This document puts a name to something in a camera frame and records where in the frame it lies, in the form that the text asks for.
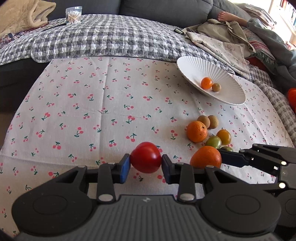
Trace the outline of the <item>dark green tomato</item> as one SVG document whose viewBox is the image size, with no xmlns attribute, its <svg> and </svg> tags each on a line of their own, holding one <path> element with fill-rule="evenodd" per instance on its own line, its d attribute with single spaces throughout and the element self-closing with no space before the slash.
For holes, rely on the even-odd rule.
<svg viewBox="0 0 296 241">
<path fill-rule="evenodd" d="M 229 146 L 223 146 L 220 149 L 221 150 L 225 150 L 225 151 L 229 151 L 229 152 L 232 152 L 233 151 L 233 149 L 231 147 L 229 147 Z"/>
</svg>

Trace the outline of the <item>yellow orange tomato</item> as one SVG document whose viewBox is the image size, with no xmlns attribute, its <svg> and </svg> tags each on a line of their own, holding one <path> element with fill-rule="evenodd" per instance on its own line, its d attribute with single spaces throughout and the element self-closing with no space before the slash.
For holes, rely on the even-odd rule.
<svg viewBox="0 0 296 241">
<path fill-rule="evenodd" d="M 224 146 L 227 146 L 231 143 L 231 134 L 225 129 L 219 130 L 216 136 L 220 138 L 221 144 Z"/>
</svg>

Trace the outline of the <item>large orange mandarin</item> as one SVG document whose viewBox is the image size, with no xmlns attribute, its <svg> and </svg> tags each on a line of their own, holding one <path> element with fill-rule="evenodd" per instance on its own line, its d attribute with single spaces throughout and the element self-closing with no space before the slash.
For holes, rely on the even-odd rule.
<svg viewBox="0 0 296 241">
<path fill-rule="evenodd" d="M 221 154 L 212 146 L 201 147 L 193 154 L 190 160 L 190 165 L 198 169 L 204 169 L 208 165 L 220 168 L 221 164 Z"/>
</svg>

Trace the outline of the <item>brown longan fruit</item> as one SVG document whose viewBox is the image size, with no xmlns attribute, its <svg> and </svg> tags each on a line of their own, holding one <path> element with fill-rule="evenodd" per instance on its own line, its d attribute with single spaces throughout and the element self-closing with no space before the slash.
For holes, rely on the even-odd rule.
<svg viewBox="0 0 296 241">
<path fill-rule="evenodd" d="M 199 116 L 197 118 L 197 121 L 202 122 L 206 126 L 206 128 L 209 128 L 210 126 L 210 119 L 205 115 Z"/>
<path fill-rule="evenodd" d="M 210 120 L 210 126 L 208 127 L 208 129 L 212 130 L 218 127 L 219 120 L 215 115 L 209 115 L 208 119 Z"/>
</svg>

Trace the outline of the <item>red tomato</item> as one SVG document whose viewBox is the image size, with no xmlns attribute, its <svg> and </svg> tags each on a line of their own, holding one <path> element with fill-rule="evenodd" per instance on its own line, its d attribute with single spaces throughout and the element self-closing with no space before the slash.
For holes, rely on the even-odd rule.
<svg viewBox="0 0 296 241">
<path fill-rule="evenodd" d="M 161 153 L 153 143 L 142 142 L 130 154 L 130 163 L 142 173 L 154 173 L 162 164 Z"/>
</svg>

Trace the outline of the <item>small orange tomato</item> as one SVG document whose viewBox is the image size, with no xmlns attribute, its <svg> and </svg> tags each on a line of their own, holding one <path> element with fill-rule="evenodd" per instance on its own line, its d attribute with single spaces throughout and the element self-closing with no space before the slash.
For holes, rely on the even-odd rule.
<svg viewBox="0 0 296 241">
<path fill-rule="evenodd" d="M 201 87 L 204 90 L 210 89 L 212 87 L 213 83 L 212 83 L 212 79 L 209 77 L 205 77 L 202 79 L 201 81 Z"/>
</svg>

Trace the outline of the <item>grey woven blanket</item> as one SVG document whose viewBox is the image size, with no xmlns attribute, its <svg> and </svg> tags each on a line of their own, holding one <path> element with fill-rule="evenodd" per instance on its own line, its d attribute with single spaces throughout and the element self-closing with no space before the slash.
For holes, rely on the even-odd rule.
<svg viewBox="0 0 296 241">
<path fill-rule="evenodd" d="M 250 81 L 257 85 L 267 96 L 279 115 L 293 145 L 295 146 L 295 113 L 288 103 L 288 99 L 277 90 L 268 73 L 258 67 L 249 65 Z"/>
</svg>

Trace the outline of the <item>cherry print tablecloth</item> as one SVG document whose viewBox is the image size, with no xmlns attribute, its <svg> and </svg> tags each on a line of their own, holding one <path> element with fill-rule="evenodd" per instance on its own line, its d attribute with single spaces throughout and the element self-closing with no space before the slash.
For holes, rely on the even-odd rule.
<svg viewBox="0 0 296 241">
<path fill-rule="evenodd" d="M 238 151 L 254 143 L 295 145 L 275 102 L 258 82 L 238 78 L 243 105 L 202 95 L 174 63 L 99 57 L 53 60 L 36 80 L 6 132 L 1 149 L 1 229 L 14 236 L 13 202 L 75 166 L 118 162 L 151 142 L 173 162 L 202 147 L 186 135 L 199 116 L 214 115 Z"/>
</svg>

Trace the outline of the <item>white ribbed plate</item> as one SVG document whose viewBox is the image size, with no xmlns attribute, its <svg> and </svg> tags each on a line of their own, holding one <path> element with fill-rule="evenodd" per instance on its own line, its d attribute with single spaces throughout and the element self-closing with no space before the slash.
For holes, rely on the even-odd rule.
<svg viewBox="0 0 296 241">
<path fill-rule="evenodd" d="M 177 60 L 177 67 L 187 81 L 204 95 L 232 105 L 241 105 L 246 101 L 245 93 L 235 78 L 209 61 L 183 56 Z M 210 78 L 214 84 L 220 84 L 222 89 L 219 92 L 203 89 L 201 82 L 205 77 Z"/>
</svg>

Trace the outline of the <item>red cushion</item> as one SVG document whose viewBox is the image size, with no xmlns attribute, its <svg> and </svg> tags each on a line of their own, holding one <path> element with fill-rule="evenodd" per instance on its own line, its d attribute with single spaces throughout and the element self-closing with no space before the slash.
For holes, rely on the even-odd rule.
<svg viewBox="0 0 296 241">
<path fill-rule="evenodd" d="M 249 57 L 246 60 L 248 60 L 251 65 L 256 66 L 260 70 L 268 72 L 268 69 L 266 68 L 266 66 L 258 58 Z"/>
</svg>

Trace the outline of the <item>folded floral cloth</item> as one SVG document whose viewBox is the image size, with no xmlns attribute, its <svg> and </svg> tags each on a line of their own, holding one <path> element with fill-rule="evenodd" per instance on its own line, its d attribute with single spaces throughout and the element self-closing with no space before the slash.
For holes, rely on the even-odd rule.
<svg viewBox="0 0 296 241">
<path fill-rule="evenodd" d="M 243 55 L 243 49 L 238 44 L 221 42 L 219 40 L 195 32 L 186 32 L 197 47 L 212 55 L 214 58 L 231 68 L 245 79 L 250 78 L 250 70 Z"/>
</svg>

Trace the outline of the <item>grey sweatpants leg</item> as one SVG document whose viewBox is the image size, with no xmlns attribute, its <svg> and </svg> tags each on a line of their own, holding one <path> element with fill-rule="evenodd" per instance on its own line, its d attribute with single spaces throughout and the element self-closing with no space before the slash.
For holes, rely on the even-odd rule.
<svg viewBox="0 0 296 241">
<path fill-rule="evenodd" d="M 264 29 L 257 19 L 250 19 L 247 28 L 267 45 L 274 56 L 275 64 L 271 73 L 278 90 L 286 94 L 291 88 L 295 88 L 295 50 L 289 50 L 278 34 Z"/>
</svg>

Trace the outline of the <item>patterned striped pillow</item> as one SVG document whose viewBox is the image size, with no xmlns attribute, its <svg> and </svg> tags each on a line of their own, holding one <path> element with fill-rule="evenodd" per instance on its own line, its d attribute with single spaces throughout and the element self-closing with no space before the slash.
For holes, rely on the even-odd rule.
<svg viewBox="0 0 296 241">
<path fill-rule="evenodd" d="M 266 66 L 268 71 L 272 72 L 276 67 L 276 60 L 267 45 L 262 41 L 262 39 L 260 39 L 260 37 L 247 28 L 243 28 L 243 32 L 245 33 L 248 42 L 255 49 L 255 53 L 250 57 L 258 58 Z"/>
</svg>

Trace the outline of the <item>stack of books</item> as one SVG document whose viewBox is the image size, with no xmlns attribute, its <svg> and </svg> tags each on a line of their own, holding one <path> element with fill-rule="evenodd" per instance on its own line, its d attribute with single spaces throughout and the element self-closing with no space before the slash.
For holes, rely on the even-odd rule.
<svg viewBox="0 0 296 241">
<path fill-rule="evenodd" d="M 262 8 L 251 4 L 241 4 L 240 8 L 249 13 L 253 18 L 258 19 L 265 27 L 274 27 L 277 22 L 269 15 L 269 13 Z"/>
</svg>

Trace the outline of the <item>grey checkered quilt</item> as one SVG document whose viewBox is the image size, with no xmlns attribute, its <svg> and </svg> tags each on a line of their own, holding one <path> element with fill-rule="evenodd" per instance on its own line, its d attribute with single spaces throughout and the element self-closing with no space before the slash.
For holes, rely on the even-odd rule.
<svg viewBox="0 0 296 241">
<path fill-rule="evenodd" d="M 194 45 L 175 26 L 110 14 L 83 15 L 82 21 L 66 25 L 64 18 L 28 32 L 1 48 L 1 65 L 31 58 L 37 63 L 53 59 L 121 56 L 176 62 L 182 56 L 209 61 L 233 73 L 226 64 Z"/>
</svg>

